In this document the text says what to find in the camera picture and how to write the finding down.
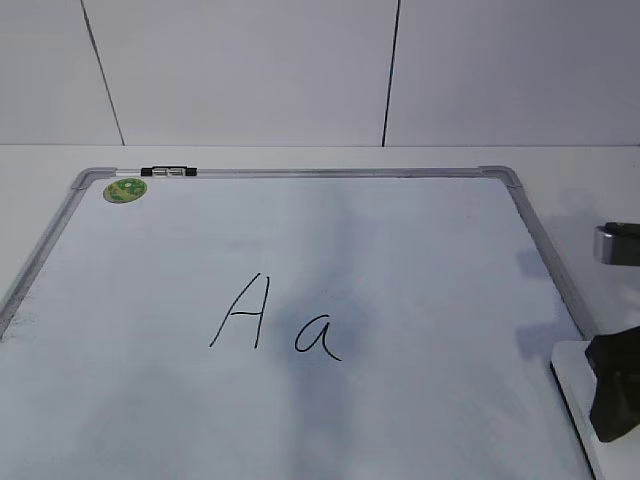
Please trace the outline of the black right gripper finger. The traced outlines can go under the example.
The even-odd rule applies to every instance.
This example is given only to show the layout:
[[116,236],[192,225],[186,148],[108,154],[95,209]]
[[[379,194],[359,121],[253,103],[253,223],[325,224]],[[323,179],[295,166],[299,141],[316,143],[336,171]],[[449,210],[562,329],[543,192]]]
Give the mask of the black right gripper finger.
[[639,425],[639,328],[595,336],[585,357],[596,377],[589,419],[601,442]]
[[606,222],[595,227],[594,257],[602,264],[640,265],[640,225]]

